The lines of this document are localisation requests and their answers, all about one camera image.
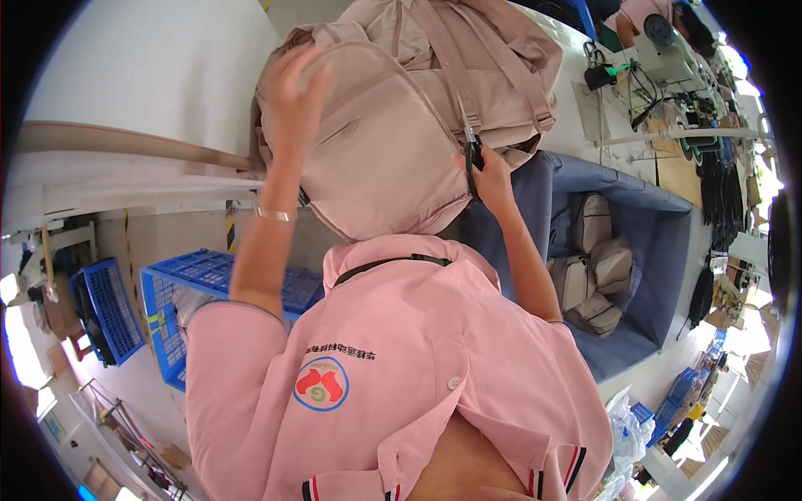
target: finished bag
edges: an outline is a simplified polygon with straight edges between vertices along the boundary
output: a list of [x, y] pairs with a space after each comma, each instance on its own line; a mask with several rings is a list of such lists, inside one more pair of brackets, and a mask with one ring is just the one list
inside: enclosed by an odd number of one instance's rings
[[594, 293], [580, 305], [565, 313], [565, 319], [579, 330], [598, 337], [609, 336], [621, 321], [621, 310], [607, 301], [600, 293]]
[[580, 305], [596, 292], [593, 272], [588, 258], [583, 256], [563, 257], [554, 260], [549, 268], [560, 311], [565, 312]]
[[450, 160], [464, 142], [460, 105], [512, 167], [554, 123], [561, 49], [505, 0], [357, 0], [337, 22], [296, 28], [268, 58], [256, 92], [268, 165], [265, 77], [306, 43], [326, 50], [304, 77], [334, 65], [301, 188], [349, 242], [431, 235], [468, 204], [467, 181]]
[[596, 290], [601, 294], [619, 293], [630, 286], [632, 249], [625, 238], [608, 240], [590, 251], [590, 267], [596, 277]]
[[613, 238], [610, 206], [604, 196], [588, 193], [582, 198], [573, 231], [574, 243], [585, 254], [590, 254], [594, 247]]

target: floor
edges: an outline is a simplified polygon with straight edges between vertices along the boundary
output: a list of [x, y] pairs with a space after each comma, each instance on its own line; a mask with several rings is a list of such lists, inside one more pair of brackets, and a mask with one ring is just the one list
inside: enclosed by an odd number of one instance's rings
[[[304, 1], [273, 0], [268, 15], [283, 39], [298, 25], [335, 20], [350, 4], [350, 0]], [[99, 257], [116, 257], [123, 270], [128, 295], [135, 297], [134, 284], [138, 281], [139, 268], [199, 248], [225, 251], [225, 207], [192, 212], [151, 211], [150, 215], [130, 217], [128, 234], [133, 277], [128, 274], [124, 220], [120, 214], [106, 215], [97, 228]], [[237, 214], [237, 234], [246, 231], [251, 211]], [[309, 210], [299, 213], [289, 266], [322, 271], [322, 258], [326, 251], [342, 241], [332, 233]], [[699, 352], [712, 338], [709, 329], [698, 328], [683, 341], [656, 355], [608, 382], [600, 385], [602, 397], [607, 400], [622, 388], [631, 385], [630, 395], [649, 408], [656, 409], [667, 393], [676, 375], [686, 366], [692, 366]], [[108, 395], [122, 399], [148, 439], [153, 442], [175, 443], [189, 452], [185, 425], [184, 394], [165, 385], [161, 379], [155, 356], [150, 346], [145, 346], [121, 367], [103, 369], [92, 356], [83, 362], [73, 363], [80, 382], [98, 378]], [[191, 469], [182, 473], [190, 485], [190, 494], [201, 501], [205, 494]]]

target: silver bracelet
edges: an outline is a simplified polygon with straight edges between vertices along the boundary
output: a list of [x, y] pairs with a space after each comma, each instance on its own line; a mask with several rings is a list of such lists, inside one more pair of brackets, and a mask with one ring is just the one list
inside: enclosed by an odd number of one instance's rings
[[285, 223], [295, 221], [295, 218], [298, 217], [297, 213], [290, 214], [288, 212], [266, 211], [259, 206], [256, 207], [256, 214], [259, 217], [264, 217], [265, 219], [284, 221]]

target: hand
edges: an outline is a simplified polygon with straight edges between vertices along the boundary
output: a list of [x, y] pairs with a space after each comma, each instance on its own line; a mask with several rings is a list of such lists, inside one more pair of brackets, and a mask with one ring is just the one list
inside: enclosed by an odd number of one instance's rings
[[[484, 205], [498, 220], [506, 217], [511, 211], [516, 211], [515, 199], [512, 197], [512, 184], [509, 174], [512, 171], [506, 160], [492, 150], [492, 148], [482, 145], [482, 159], [484, 160], [483, 170], [471, 166], [473, 169], [473, 182], [476, 184], [476, 191]], [[452, 161], [459, 170], [465, 172], [465, 157], [453, 155]]]
[[322, 49], [300, 46], [285, 54], [267, 76], [269, 135], [275, 156], [305, 154], [318, 133], [323, 96], [331, 77], [331, 66], [318, 68], [306, 89], [298, 89], [298, 80]]

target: backpack strap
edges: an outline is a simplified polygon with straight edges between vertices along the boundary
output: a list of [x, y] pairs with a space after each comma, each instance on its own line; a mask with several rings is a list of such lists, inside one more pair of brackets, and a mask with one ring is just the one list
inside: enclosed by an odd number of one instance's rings
[[468, 23], [504, 76], [529, 107], [538, 132], [548, 132], [554, 125], [549, 97], [543, 91], [540, 72], [532, 73], [488, 24], [470, 7], [449, 2], [448, 5]]
[[454, 112], [459, 116], [460, 103], [468, 117], [468, 122], [476, 134], [482, 130], [482, 119], [479, 117], [478, 101], [475, 99], [476, 93], [473, 91], [471, 79], [468, 76], [468, 69], [460, 56], [454, 39], [449, 34], [448, 28], [435, 12], [429, 0], [406, 0], [410, 3], [409, 10], [412, 17], [420, 25], [423, 32], [429, 37], [431, 48], [434, 49], [440, 66], [443, 69], [443, 76], [452, 97]]

